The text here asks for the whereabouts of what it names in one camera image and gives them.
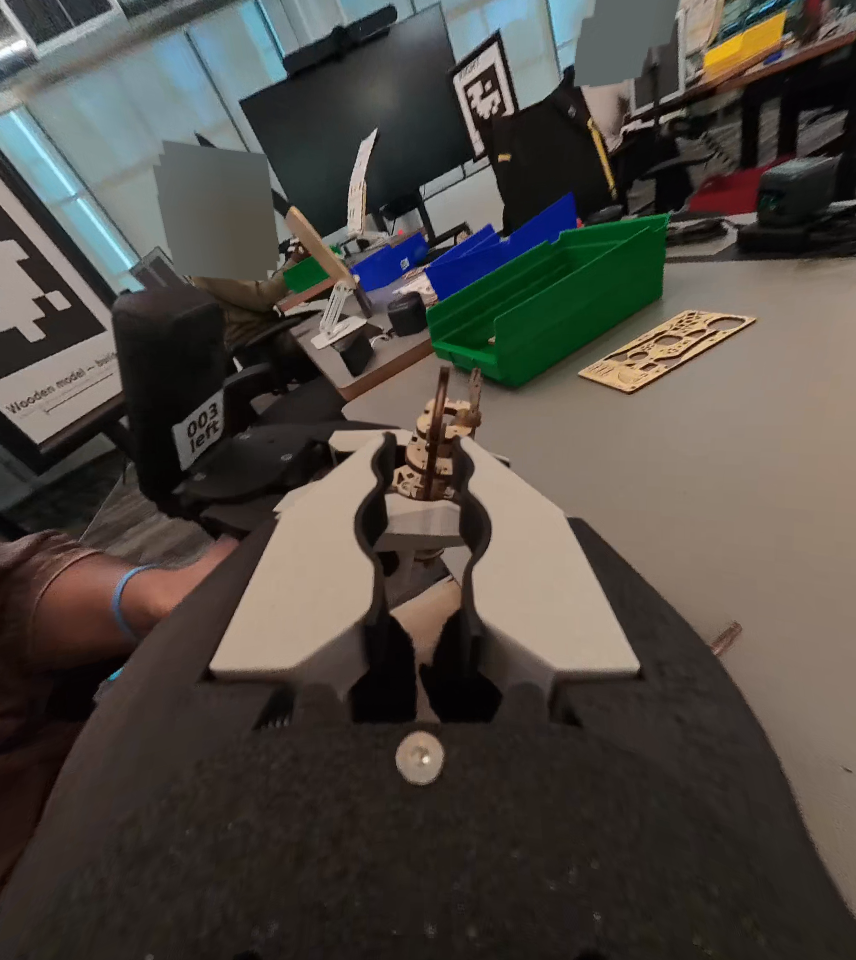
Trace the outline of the black video bar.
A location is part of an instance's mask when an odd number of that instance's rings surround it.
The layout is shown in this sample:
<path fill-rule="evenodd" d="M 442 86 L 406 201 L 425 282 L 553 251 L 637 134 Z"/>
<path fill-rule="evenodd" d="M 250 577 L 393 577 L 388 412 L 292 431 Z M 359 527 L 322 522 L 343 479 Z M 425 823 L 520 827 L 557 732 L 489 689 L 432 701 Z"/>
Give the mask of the black video bar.
<path fill-rule="evenodd" d="M 283 57 L 288 78 L 343 60 L 362 46 L 386 36 L 397 20 L 396 6 L 387 4 L 350 24 L 334 27 L 325 37 Z"/>

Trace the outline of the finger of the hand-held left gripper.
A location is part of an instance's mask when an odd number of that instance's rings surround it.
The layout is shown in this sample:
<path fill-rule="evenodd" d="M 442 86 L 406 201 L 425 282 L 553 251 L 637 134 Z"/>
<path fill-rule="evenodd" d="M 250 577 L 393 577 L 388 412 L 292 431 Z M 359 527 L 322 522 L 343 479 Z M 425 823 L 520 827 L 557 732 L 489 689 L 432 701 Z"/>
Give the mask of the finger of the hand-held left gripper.
<path fill-rule="evenodd" d="M 336 469 L 285 494 L 276 534 L 311 554 L 374 554 L 460 544 L 458 506 L 415 501 L 393 491 L 373 469 Z"/>
<path fill-rule="evenodd" d="M 341 429 L 329 438 L 329 450 L 334 460 L 344 460 L 361 450 L 373 440 L 382 441 L 386 435 L 392 436 L 390 429 Z"/>

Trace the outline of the black jacket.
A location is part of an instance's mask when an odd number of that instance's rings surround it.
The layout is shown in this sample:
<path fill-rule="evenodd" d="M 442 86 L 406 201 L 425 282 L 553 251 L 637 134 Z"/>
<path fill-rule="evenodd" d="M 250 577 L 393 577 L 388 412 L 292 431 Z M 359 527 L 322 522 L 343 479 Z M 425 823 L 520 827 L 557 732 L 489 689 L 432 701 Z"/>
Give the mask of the black jacket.
<path fill-rule="evenodd" d="M 568 194 L 583 223 L 622 203 L 604 138 L 571 66 L 546 98 L 495 117 L 483 140 L 508 233 Z"/>

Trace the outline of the black computer monitor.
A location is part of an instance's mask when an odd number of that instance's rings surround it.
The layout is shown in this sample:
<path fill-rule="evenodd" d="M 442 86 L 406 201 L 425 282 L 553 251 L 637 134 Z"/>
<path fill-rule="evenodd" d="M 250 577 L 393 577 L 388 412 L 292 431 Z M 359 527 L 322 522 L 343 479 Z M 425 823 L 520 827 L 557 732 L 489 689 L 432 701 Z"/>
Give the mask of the black computer monitor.
<path fill-rule="evenodd" d="M 242 113 L 287 199 L 321 236 L 347 225 L 362 141 L 369 211 L 420 193 L 474 153 L 451 78 L 454 50 L 439 3 L 355 48 L 242 99 Z"/>

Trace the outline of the blue wristband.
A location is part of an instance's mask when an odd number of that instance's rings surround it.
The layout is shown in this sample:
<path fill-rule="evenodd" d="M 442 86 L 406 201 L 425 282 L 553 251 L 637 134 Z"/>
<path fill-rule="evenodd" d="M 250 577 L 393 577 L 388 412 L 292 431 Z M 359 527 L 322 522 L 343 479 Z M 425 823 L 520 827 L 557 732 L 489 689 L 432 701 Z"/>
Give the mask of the blue wristband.
<path fill-rule="evenodd" d="M 114 587 L 110 612 L 121 634 L 138 646 L 164 619 L 157 565 L 139 565 L 122 573 Z"/>

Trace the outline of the yellow plastic bin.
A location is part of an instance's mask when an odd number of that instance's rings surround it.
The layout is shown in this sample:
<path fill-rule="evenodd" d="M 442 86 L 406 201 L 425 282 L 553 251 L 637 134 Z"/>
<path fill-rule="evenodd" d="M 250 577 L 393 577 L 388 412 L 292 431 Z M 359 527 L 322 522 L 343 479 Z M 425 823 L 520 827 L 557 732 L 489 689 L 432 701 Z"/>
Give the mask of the yellow plastic bin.
<path fill-rule="evenodd" d="M 781 44 L 786 19 L 787 11 L 783 8 L 708 49 L 702 64 L 702 78 L 716 79 L 732 70 L 745 69 L 757 56 L 770 54 Z"/>

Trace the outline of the person's left forearm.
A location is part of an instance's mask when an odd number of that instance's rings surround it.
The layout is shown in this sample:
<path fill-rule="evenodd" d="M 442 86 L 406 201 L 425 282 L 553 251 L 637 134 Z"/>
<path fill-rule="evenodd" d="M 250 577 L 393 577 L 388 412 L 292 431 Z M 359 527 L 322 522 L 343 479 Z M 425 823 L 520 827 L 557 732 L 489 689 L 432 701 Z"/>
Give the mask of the person's left forearm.
<path fill-rule="evenodd" d="M 160 566 L 159 594 L 165 613 L 161 622 L 239 546 L 238 540 L 222 536 L 193 563 Z M 129 657 L 137 646 L 119 632 L 110 601 L 122 573 L 131 569 L 133 565 L 119 558 L 91 554 L 54 577 L 32 619 L 31 663 L 43 670 L 58 670 Z"/>

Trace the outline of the large green plastic bin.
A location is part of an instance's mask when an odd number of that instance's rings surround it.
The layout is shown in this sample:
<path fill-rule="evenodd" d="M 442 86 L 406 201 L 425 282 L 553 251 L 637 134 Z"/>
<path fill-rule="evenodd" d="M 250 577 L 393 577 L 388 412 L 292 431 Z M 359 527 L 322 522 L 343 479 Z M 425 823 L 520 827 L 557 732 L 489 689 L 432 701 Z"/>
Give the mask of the large green plastic bin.
<path fill-rule="evenodd" d="M 669 213 L 563 231 L 428 309 L 435 355 L 521 387 L 663 293 Z"/>

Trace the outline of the wood edged background table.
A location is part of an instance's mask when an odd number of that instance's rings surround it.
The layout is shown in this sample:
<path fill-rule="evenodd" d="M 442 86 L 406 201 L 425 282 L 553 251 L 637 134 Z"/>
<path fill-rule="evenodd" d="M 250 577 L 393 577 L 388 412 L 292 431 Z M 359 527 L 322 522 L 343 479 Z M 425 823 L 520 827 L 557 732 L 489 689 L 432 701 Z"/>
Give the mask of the wood edged background table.
<path fill-rule="evenodd" d="M 631 128 L 653 122 L 655 118 L 678 112 L 690 105 L 735 90 L 745 90 L 768 78 L 779 77 L 818 59 L 846 51 L 855 42 L 856 13 L 851 13 L 836 18 L 826 35 L 809 43 L 796 43 L 784 33 L 765 46 L 748 45 L 744 50 L 736 51 L 730 58 L 731 62 L 723 61 L 721 66 L 714 63 L 704 66 L 696 82 L 670 95 L 659 105 L 633 108 L 626 126 Z"/>

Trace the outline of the light wooden board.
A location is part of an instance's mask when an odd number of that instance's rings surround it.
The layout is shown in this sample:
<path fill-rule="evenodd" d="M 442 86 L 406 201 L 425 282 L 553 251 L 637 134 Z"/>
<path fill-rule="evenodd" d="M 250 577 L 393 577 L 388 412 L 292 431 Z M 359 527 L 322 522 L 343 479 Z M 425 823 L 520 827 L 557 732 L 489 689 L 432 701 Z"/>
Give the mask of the light wooden board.
<path fill-rule="evenodd" d="M 306 216 L 292 204 L 285 216 L 290 233 L 319 264 L 334 282 L 342 282 L 351 290 L 359 288 L 359 282 L 351 274 L 343 260 L 323 241 Z"/>

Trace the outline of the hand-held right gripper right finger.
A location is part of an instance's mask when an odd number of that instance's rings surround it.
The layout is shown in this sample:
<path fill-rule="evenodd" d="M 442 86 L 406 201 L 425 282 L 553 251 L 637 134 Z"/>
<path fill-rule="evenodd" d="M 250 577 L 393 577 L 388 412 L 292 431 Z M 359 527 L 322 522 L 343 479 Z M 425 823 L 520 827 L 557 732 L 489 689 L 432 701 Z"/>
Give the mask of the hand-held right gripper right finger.
<path fill-rule="evenodd" d="M 565 512 L 472 438 L 455 447 L 465 657 L 499 692 L 636 678 L 641 665 Z"/>

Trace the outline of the black electronic device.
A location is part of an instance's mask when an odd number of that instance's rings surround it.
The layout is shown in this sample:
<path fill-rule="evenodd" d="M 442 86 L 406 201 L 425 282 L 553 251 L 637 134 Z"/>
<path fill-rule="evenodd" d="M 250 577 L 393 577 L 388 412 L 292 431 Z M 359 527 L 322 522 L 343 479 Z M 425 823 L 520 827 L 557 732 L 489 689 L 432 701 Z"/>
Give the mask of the black electronic device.
<path fill-rule="evenodd" d="M 743 255 L 801 255 L 856 206 L 836 199 L 839 159 L 811 155 L 792 158 L 760 177 L 755 220 L 737 228 Z"/>

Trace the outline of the blue plastic bin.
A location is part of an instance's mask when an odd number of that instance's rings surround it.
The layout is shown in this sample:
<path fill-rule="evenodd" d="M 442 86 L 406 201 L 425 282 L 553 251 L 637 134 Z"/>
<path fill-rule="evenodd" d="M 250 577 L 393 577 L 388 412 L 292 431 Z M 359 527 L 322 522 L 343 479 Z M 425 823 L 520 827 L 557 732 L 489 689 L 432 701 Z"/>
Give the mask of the blue plastic bin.
<path fill-rule="evenodd" d="M 415 231 L 381 246 L 351 267 L 349 273 L 366 292 L 397 282 L 404 274 L 422 265 L 430 246 L 425 234 Z"/>
<path fill-rule="evenodd" d="M 569 192 L 506 237 L 487 224 L 434 259 L 426 267 L 425 275 L 441 302 L 535 247 L 553 243 L 577 225 L 575 196 Z"/>

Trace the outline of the wooden model assembly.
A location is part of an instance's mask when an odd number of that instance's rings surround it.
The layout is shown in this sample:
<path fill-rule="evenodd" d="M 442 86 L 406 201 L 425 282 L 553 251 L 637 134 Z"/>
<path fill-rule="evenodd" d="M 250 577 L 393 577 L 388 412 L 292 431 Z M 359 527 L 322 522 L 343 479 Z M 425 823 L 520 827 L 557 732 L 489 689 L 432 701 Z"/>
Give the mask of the wooden model assembly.
<path fill-rule="evenodd" d="M 456 499 L 454 489 L 455 442 L 472 439 L 482 424 L 482 370 L 474 367 L 468 380 L 468 399 L 448 395 L 451 368 L 439 374 L 433 398 L 417 419 L 405 448 L 405 459 L 397 467 L 392 489 L 398 495 L 417 501 Z"/>

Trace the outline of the laser cut wooden sheet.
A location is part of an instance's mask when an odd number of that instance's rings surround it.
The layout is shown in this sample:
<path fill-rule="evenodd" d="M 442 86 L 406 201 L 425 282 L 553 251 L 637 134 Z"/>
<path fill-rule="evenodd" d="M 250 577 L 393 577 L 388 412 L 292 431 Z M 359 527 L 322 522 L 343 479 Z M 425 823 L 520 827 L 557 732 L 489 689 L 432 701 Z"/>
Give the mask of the laser cut wooden sheet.
<path fill-rule="evenodd" d="M 757 318 L 686 310 L 582 369 L 580 378 L 624 394 L 634 394 L 707 353 Z"/>

